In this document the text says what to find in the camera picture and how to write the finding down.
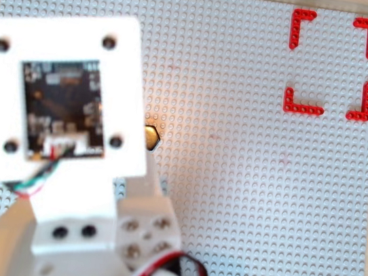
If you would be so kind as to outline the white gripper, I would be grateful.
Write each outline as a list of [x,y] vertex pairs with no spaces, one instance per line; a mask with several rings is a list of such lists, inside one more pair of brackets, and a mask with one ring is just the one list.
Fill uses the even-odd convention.
[[124,198],[117,201],[115,250],[130,270],[168,250],[181,249],[181,231],[172,201],[161,187],[157,162],[146,157],[147,172],[125,180]]

